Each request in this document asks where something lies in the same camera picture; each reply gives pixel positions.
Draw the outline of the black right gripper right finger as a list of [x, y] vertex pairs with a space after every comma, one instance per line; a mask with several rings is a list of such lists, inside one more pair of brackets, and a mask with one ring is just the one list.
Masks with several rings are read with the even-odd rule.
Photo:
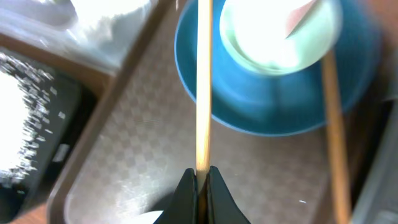
[[206, 175], [206, 206], [209, 224], [250, 224], [215, 166]]

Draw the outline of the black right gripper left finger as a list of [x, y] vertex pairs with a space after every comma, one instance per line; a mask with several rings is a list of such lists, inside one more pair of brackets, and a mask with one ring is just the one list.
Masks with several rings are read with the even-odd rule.
[[172, 201], [154, 224], [196, 224], [197, 222], [197, 177], [192, 168], [183, 173]]

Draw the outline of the wooden chopstick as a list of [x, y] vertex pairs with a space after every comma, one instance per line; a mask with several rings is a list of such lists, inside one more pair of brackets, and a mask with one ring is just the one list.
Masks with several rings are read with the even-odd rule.
[[329, 50], [322, 58], [322, 83], [328, 121], [326, 131], [334, 219], [338, 224], [350, 224], [352, 211], [345, 127], [333, 50]]
[[196, 177], [202, 189], [210, 169], [213, 1], [198, 1]]

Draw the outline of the white tissue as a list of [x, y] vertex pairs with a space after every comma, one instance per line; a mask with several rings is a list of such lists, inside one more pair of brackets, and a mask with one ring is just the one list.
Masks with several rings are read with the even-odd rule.
[[82, 32], [110, 28], [119, 17], [149, 7], [151, 0], [71, 0]]

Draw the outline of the light blue bowl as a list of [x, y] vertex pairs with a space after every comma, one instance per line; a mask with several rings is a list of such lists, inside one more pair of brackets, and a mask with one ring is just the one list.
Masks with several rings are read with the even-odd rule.
[[151, 211], [147, 213], [140, 214], [134, 217], [131, 221], [132, 224], [154, 224], [155, 221], [161, 216], [163, 213], [162, 210]]

